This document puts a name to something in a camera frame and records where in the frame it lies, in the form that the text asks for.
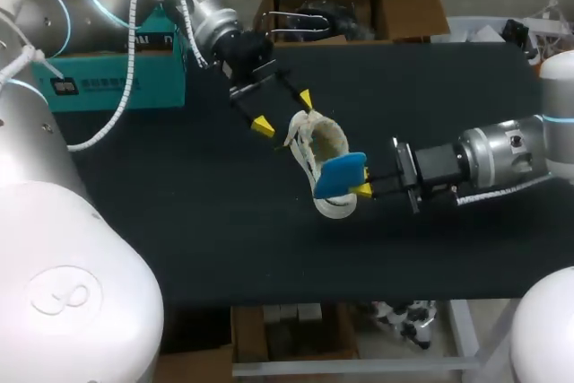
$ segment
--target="black tabletop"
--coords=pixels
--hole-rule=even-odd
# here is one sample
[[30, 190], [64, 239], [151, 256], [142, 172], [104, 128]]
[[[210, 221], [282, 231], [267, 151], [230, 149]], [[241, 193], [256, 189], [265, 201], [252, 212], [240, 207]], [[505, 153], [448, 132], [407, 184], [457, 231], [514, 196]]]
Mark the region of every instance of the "black tabletop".
[[[376, 170], [392, 164], [393, 135], [422, 148], [539, 112], [539, 82], [505, 44], [309, 46], [277, 57]], [[230, 110], [222, 77], [192, 70], [189, 81], [184, 109], [129, 111], [76, 157], [93, 202], [148, 262], [167, 304], [518, 297], [574, 264], [574, 188], [560, 181], [416, 216], [402, 196], [361, 200], [349, 218], [328, 220], [291, 153]], [[108, 117], [57, 119], [78, 142]]]

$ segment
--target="white cable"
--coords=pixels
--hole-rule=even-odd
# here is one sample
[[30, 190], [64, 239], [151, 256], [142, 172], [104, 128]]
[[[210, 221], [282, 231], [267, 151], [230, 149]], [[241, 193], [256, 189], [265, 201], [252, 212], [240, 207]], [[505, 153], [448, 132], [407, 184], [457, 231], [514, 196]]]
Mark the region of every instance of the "white cable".
[[[181, 3], [181, 10], [184, 17], [184, 22], [186, 24], [186, 32], [187, 38], [191, 44], [192, 51], [196, 58], [197, 64], [199, 67], [207, 67], [208, 64], [205, 61], [204, 57], [199, 52], [197, 48], [196, 40], [194, 38], [193, 29], [191, 27], [191, 18], [189, 17], [189, 10], [187, 9], [187, 2], [186, 0], [179, 0]], [[132, 84], [134, 81], [134, 70], [135, 70], [135, 10], [137, 7], [137, 0], [130, 0], [129, 4], [129, 31], [127, 34], [127, 75], [126, 75], [126, 86], [124, 87], [124, 92], [122, 93], [122, 97], [119, 100], [119, 103], [116, 108], [116, 112], [111, 117], [111, 119], [106, 123], [106, 125], [100, 129], [100, 131], [94, 135], [89, 140], [85, 141], [81, 144], [74, 144], [68, 145], [68, 151], [70, 152], [79, 152], [81, 150], [85, 150], [86, 148], [90, 148], [95, 145], [98, 141], [100, 141], [104, 136], [108, 134], [108, 132], [112, 129], [113, 126], [116, 125], [117, 121], [124, 113], [126, 109], [127, 103], [129, 102], [129, 98], [132, 92]]]
[[529, 187], [535, 186], [537, 184], [543, 183], [543, 182], [549, 180], [550, 178], [552, 178], [551, 175], [546, 175], [544, 177], [536, 178], [536, 179], [533, 179], [531, 181], [527, 181], [526, 183], [519, 184], [519, 185], [514, 186], [514, 187], [505, 188], [502, 190], [496, 190], [494, 192], [481, 193], [479, 195], [459, 197], [457, 199], [457, 205], [460, 206], [460, 205], [472, 204], [475, 202], [484, 201], [486, 199], [493, 199], [494, 197], [511, 195], [513, 193], [519, 192], [520, 190], [524, 190], [525, 188], [529, 188]]
[[52, 66], [46, 60], [44, 53], [41, 49], [35, 49], [31, 42], [26, 38], [26, 35], [16, 26], [12, 19], [5, 13], [0, 12], [0, 20], [8, 24], [24, 42], [22, 47], [22, 52], [17, 56], [10, 64], [6, 65], [2, 70], [0, 70], [0, 91], [2, 91], [4, 85], [17, 74], [19, 74], [22, 69], [24, 69], [31, 62], [43, 64], [50, 72], [52, 72], [59, 79], [64, 78], [64, 76], [58, 71], [54, 66]]

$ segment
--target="shoe sole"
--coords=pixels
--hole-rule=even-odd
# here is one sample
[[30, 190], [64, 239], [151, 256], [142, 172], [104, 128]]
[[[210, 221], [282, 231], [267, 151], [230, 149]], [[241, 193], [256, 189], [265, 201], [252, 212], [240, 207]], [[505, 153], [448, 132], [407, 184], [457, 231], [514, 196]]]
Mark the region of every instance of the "shoe sole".
[[[293, 116], [291, 119], [291, 123], [289, 124], [289, 131], [291, 132], [293, 127], [298, 127], [300, 121], [304, 119], [306, 116], [305, 111], [298, 112]], [[305, 173], [307, 174], [307, 179], [309, 180], [309, 185], [311, 186], [311, 195], [313, 196], [313, 190], [315, 189], [315, 178], [313, 177], [313, 173], [307, 167], [307, 163], [305, 162], [305, 158], [303, 157], [303, 153], [301, 152], [297, 142], [292, 140], [289, 147], [291, 148], [291, 153], [293, 157], [297, 161], [297, 163], [303, 168]], [[329, 219], [344, 219], [352, 214], [355, 211], [357, 206], [357, 196], [352, 195], [352, 201], [347, 205], [333, 205], [327, 202], [325, 199], [315, 199], [313, 198], [313, 202], [315, 202], [315, 207], [322, 213], [325, 217]]]

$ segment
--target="logo on robot base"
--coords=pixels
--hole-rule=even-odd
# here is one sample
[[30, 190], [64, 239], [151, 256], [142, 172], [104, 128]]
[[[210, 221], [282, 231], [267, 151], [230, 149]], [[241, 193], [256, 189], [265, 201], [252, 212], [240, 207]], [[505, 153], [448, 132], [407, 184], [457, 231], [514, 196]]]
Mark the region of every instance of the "logo on robot base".
[[77, 266], [57, 266], [28, 284], [30, 322], [42, 332], [65, 334], [90, 323], [100, 311], [101, 285]]

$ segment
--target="teal cardboard box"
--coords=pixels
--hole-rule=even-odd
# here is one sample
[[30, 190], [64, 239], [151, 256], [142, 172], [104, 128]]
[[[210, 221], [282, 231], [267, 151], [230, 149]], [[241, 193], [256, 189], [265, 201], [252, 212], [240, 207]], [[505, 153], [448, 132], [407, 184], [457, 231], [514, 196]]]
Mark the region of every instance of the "teal cardboard box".
[[[135, 77], [128, 109], [181, 107], [186, 99], [187, 44], [162, 10], [136, 33]], [[42, 65], [33, 73], [52, 111], [116, 109], [126, 84], [127, 54], [49, 59], [64, 79]]]

